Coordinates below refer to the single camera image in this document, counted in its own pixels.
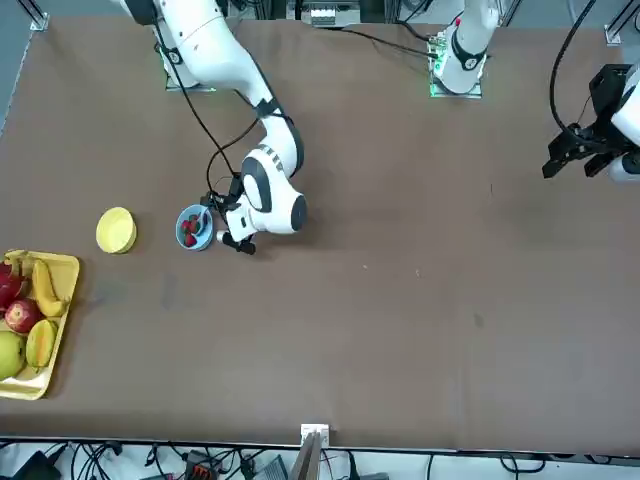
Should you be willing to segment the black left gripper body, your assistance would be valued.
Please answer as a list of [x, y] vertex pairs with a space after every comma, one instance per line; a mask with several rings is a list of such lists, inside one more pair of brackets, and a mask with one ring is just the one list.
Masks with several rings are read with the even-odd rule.
[[618, 111], [630, 64], [606, 64], [589, 82], [591, 100], [596, 115], [588, 127], [591, 138], [603, 143], [624, 143], [625, 137], [613, 125]]

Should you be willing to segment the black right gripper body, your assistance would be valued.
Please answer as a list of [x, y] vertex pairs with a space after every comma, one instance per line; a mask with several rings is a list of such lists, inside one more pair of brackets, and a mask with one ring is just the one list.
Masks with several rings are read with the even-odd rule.
[[218, 205], [220, 210], [227, 210], [231, 205], [237, 203], [241, 197], [241, 178], [239, 175], [230, 178], [228, 192], [218, 195]]

